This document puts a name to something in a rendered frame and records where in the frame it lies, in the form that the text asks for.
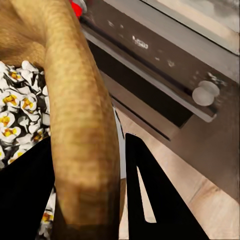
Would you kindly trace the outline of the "popcorn bag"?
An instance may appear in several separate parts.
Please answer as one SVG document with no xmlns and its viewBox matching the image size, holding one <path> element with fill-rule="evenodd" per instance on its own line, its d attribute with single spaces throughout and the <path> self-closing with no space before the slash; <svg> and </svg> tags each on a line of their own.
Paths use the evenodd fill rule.
<svg viewBox="0 0 240 240">
<path fill-rule="evenodd" d="M 0 0 L 0 62 L 44 71 L 55 210 L 50 240 L 119 240 L 125 137 L 70 0 Z"/>
</svg>

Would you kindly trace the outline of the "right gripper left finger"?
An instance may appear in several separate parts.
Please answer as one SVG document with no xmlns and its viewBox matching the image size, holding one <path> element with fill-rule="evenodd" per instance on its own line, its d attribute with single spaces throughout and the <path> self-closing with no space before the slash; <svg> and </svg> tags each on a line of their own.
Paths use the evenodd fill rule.
<svg viewBox="0 0 240 240">
<path fill-rule="evenodd" d="M 48 136 L 0 170 L 0 240 L 35 240 L 54 186 Z"/>
</svg>

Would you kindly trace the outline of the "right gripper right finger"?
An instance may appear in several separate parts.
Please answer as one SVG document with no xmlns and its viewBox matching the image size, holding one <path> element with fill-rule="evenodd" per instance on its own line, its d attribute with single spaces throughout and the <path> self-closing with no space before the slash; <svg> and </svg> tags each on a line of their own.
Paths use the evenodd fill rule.
<svg viewBox="0 0 240 240">
<path fill-rule="evenodd" d="M 125 134 L 129 240 L 210 240 L 145 142 Z M 145 220 L 139 168 L 156 223 Z"/>
</svg>

